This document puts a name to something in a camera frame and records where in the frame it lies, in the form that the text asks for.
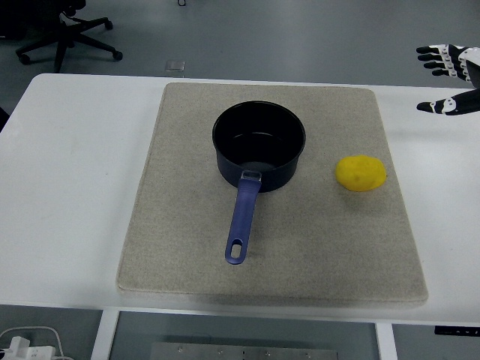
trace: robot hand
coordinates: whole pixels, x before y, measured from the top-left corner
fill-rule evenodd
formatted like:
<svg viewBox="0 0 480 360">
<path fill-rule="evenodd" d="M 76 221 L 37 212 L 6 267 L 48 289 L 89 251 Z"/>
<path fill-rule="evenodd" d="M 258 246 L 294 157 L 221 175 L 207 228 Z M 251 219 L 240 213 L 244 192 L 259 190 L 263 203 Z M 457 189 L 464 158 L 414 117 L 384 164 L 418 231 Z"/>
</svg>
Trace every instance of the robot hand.
<svg viewBox="0 0 480 360">
<path fill-rule="evenodd" d="M 436 77 L 458 77 L 480 88 L 480 49 L 456 45 L 430 45 L 419 47 L 418 60 L 427 62 L 424 67 L 433 69 Z M 480 89 L 464 92 L 447 99 L 420 103 L 418 110 L 428 113 L 461 115 L 480 111 Z"/>
</svg>

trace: chair base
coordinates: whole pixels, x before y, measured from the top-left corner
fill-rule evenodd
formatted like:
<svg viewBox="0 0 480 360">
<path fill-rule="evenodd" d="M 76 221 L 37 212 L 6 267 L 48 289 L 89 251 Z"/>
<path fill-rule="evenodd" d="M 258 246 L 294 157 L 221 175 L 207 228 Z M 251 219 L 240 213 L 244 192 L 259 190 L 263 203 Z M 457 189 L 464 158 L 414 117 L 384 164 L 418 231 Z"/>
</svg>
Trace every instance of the chair base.
<svg viewBox="0 0 480 360">
<path fill-rule="evenodd" d="M 108 20 L 107 17 L 89 21 L 77 18 L 73 18 L 73 20 L 77 21 L 78 24 L 66 25 L 65 22 L 61 21 L 55 31 L 51 31 L 49 34 L 45 35 L 34 43 L 30 43 L 29 45 L 19 48 L 15 53 L 20 62 L 24 65 L 27 65 L 30 63 L 30 58 L 28 55 L 26 55 L 27 52 L 45 47 L 50 44 L 58 43 L 55 54 L 54 71 L 59 73 L 65 53 L 67 51 L 67 47 L 74 47 L 75 42 L 109 51 L 112 53 L 112 56 L 115 60 L 122 60 L 123 54 L 117 51 L 115 47 L 82 34 L 82 32 L 100 25 L 105 25 L 105 28 L 108 30 L 113 29 L 113 24 L 110 20 Z"/>
</svg>

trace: lemon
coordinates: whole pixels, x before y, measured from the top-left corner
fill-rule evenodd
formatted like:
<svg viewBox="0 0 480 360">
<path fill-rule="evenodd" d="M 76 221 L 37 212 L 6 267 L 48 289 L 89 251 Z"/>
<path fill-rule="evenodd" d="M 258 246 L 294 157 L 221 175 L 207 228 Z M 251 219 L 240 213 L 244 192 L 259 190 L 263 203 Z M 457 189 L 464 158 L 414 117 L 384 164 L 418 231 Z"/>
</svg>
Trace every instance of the lemon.
<svg viewBox="0 0 480 360">
<path fill-rule="evenodd" d="M 369 191 L 382 186 L 387 179 L 387 172 L 380 159 L 356 155 L 338 161 L 335 177 L 348 190 Z"/>
</svg>

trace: saucepan handle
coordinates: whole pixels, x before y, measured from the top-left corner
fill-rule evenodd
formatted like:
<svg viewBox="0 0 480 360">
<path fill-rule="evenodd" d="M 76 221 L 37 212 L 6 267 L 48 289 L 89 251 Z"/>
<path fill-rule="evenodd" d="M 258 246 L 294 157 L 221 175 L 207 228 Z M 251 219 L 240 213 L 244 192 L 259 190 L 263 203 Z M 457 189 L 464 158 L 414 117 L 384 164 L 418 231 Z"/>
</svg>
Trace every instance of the saucepan handle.
<svg viewBox="0 0 480 360">
<path fill-rule="evenodd" d="M 233 265 L 243 263 L 247 256 L 248 238 L 254 218 L 255 202 L 262 186 L 259 178 L 245 178 L 244 174 L 238 181 L 238 193 L 233 210 L 232 224 L 225 248 L 225 260 Z M 233 247 L 240 246 L 240 254 L 233 257 Z"/>
</svg>

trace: black saucepan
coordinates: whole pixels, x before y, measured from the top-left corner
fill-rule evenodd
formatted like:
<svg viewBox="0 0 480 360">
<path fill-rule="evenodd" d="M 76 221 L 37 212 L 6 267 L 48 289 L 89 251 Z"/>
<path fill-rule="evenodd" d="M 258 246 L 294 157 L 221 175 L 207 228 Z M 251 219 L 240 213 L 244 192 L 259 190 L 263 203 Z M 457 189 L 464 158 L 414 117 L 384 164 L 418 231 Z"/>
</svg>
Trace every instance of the black saucepan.
<svg viewBox="0 0 480 360">
<path fill-rule="evenodd" d="M 243 263 L 258 193 L 276 190 L 295 173 L 305 129 L 290 110 L 266 101 L 247 101 L 225 110 L 212 131 L 221 175 L 238 188 L 225 259 Z M 233 247 L 240 247 L 233 256 Z"/>
</svg>

